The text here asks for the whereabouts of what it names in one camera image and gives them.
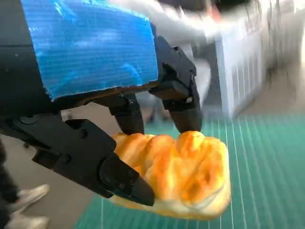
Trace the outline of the bare black left hand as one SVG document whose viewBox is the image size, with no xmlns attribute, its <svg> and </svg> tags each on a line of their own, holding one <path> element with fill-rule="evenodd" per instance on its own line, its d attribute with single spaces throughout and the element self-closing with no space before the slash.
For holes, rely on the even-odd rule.
<svg viewBox="0 0 305 229">
<path fill-rule="evenodd" d="M 135 94 L 163 101 L 179 132 L 200 131 L 196 67 L 140 14 L 104 1 L 0 3 L 0 131 L 36 148 L 33 161 L 105 197 L 152 206 L 155 194 L 115 154 L 112 137 L 61 111 L 95 102 L 121 130 L 143 133 Z"/>
</svg>

